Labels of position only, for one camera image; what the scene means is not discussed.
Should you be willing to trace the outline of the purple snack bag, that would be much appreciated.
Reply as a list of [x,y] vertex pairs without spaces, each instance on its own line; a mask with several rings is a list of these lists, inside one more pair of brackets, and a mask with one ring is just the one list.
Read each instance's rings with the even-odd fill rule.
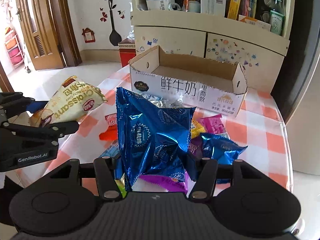
[[153,185],[160,186],[169,192],[183,192],[184,194],[188,193],[188,183],[179,182],[174,178],[157,175],[141,175],[139,178]]

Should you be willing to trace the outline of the pink storage rack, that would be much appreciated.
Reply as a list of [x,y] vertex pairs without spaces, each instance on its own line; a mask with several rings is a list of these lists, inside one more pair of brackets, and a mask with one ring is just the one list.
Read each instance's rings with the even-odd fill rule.
[[16,69],[24,62],[24,52],[15,29],[11,27],[5,29],[4,44],[10,63]]

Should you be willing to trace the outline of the silver foil snack bag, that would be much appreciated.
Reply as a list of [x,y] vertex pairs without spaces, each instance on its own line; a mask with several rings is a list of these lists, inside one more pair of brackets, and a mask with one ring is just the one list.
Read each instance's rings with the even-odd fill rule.
[[140,93],[140,95],[159,108],[181,108],[183,104],[179,100],[164,99],[154,95]]

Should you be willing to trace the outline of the red house wall sticker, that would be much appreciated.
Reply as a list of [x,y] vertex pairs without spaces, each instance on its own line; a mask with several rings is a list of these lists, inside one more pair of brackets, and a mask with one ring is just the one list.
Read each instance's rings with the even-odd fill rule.
[[85,43],[94,43],[95,42],[94,31],[92,31],[89,28],[85,28],[82,30],[82,36],[84,38]]

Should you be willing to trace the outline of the wooden door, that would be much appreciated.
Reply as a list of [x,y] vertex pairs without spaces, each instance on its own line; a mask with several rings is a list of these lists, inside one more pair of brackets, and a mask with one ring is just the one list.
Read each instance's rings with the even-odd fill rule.
[[67,0],[16,0],[16,4],[35,70],[75,67],[82,62]]

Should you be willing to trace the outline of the red gift box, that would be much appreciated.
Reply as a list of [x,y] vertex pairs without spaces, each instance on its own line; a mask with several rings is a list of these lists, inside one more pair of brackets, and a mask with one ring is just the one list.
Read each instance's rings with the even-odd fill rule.
[[125,67],[136,56],[135,40],[126,38],[118,43],[121,66]]

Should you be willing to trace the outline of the red crispy noodle bag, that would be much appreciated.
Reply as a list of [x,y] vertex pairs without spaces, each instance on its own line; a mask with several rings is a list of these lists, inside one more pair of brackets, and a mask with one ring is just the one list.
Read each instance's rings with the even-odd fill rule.
[[107,129],[103,133],[99,134],[99,139],[102,141],[115,141],[118,139],[117,128],[117,114],[109,114],[105,116],[107,123]]

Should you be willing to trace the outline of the cream cabinet with stickers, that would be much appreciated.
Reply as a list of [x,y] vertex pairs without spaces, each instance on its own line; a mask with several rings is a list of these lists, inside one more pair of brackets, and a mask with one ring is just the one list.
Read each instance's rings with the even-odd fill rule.
[[289,48],[295,0],[284,1],[281,35],[255,25],[195,12],[146,10],[132,0],[131,24],[138,54],[153,46],[223,62],[240,62],[248,85],[270,93]]

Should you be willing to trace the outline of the pink snack packet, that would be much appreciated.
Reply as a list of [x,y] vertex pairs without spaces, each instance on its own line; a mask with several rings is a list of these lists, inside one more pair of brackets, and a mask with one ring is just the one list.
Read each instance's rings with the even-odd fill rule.
[[207,133],[220,135],[222,137],[229,139],[229,135],[228,135],[221,119],[222,119],[222,115],[217,114],[214,116],[200,118],[199,123],[206,129]]

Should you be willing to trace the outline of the white milk cardboard box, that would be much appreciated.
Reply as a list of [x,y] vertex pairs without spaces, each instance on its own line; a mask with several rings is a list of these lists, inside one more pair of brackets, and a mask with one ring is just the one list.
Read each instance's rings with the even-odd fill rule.
[[169,54],[154,46],[129,61],[131,87],[188,106],[237,116],[248,92],[240,63]]

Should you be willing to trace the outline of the clear plastic bag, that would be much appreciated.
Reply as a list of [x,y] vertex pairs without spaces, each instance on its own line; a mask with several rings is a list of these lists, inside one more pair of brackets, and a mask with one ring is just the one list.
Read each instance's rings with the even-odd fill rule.
[[134,26],[131,26],[131,30],[127,36],[129,40],[135,40]]

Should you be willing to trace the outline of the white blue snack bag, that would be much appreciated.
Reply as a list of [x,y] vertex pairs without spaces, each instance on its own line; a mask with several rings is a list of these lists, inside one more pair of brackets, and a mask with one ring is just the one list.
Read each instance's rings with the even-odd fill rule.
[[110,157],[115,158],[120,155],[119,144],[118,141],[115,140],[111,143],[111,145],[100,155],[100,157]]

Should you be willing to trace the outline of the orange white checkered tablecloth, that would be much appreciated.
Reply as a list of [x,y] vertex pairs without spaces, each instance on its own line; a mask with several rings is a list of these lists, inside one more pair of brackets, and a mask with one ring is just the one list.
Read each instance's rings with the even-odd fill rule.
[[[99,139],[107,129],[105,116],[116,112],[117,87],[131,88],[129,67],[121,68],[106,78],[99,88],[107,103],[91,111],[80,123],[78,131],[59,144],[57,158],[34,166],[20,168],[16,174],[23,187],[29,186],[68,159],[91,163],[110,146]],[[251,164],[288,191],[293,190],[292,161],[285,123],[272,96],[249,89],[235,118],[223,116],[229,137],[246,150],[240,159]]]

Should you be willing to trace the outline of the yellow slim box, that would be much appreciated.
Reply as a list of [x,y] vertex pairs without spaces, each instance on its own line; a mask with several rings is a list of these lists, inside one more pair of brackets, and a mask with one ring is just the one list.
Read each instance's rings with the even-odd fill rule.
[[241,0],[230,0],[227,18],[237,20]]

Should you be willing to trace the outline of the black vase wall sticker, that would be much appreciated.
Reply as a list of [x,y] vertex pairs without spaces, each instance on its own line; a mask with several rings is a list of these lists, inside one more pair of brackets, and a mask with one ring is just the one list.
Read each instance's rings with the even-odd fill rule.
[[118,43],[122,41],[121,35],[116,31],[113,17],[113,9],[116,8],[116,4],[114,4],[113,0],[104,0],[108,2],[109,15],[111,21],[111,33],[109,35],[109,41],[113,46],[118,46]]

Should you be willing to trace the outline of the small blue foil snack bag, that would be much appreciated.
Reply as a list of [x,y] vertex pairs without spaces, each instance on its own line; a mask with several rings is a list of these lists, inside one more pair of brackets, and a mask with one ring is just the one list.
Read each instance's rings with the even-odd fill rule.
[[201,133],[200,138],[202,158],[214,159],[221,165],[232,165],[248,148],[218,134]]

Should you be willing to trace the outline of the green glass bottle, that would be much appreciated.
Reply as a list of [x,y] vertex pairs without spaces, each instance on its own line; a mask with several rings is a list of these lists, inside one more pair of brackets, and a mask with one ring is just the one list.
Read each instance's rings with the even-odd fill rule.
[[284,22],[282,0],[274,0],[274,5],[270,11],[271,32],[277,35],[282,34]]

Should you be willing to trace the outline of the yellow snack packet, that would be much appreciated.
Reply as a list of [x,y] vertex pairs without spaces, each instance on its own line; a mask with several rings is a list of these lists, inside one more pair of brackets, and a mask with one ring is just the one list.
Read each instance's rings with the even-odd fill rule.
[[194,139],[200,136],[201,133],[206,133],[206,129],[203,125],[201,125],[198,121],[192,120],[190,124],[190,135],[191,139]]

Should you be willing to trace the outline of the large blue foil snack bag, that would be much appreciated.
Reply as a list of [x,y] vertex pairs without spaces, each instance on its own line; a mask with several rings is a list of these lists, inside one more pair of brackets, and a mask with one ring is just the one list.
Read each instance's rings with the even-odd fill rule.
[[123,87],[116,90],[117,130],[126,187],[142,176],[183,183],[198,178],[189,152],[194,107],[159,108]]

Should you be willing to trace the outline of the cream croissant snack bag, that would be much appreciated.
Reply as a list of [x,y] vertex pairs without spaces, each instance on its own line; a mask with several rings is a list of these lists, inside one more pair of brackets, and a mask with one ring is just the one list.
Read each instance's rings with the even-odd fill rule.
[[43,109],[29,118],[33,127],[46,127],[51,124],[79,121],[107,100],[98,87],[71,76],[60,86]]

